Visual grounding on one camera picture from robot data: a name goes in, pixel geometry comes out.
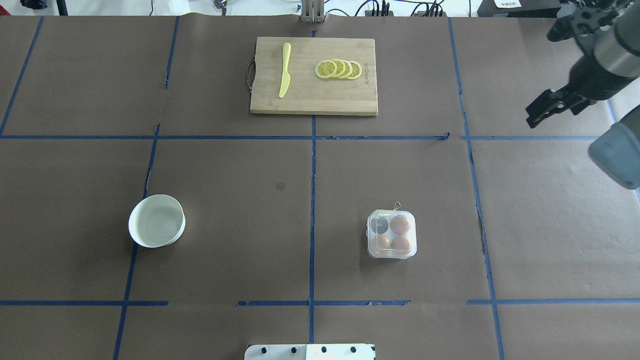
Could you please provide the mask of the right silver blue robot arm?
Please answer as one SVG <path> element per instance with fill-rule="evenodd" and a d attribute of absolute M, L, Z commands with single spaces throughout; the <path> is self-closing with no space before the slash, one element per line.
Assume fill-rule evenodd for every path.
<path fill-rule="evenodd" d="M 567 84 L 546 89 L 528 107 L 530 128 L 570 111 L 577 116 L 606 101 L 614 122 L 590 144 L 590 159 L 618 185 L 638 191 L 640 184 L 639 73 L 640 5 L 637 0 L 574 0 L 555 20 L 547 39 L 573 39 L 582 51 Z"/>

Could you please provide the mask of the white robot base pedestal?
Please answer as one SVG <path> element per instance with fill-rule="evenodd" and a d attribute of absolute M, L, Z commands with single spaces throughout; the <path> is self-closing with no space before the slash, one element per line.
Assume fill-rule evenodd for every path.
<path fill-rule="evenodd" d="M 253 344 L 244 353 L 245 360 L 375 360 L 374 344 L 311 343 Z"/>

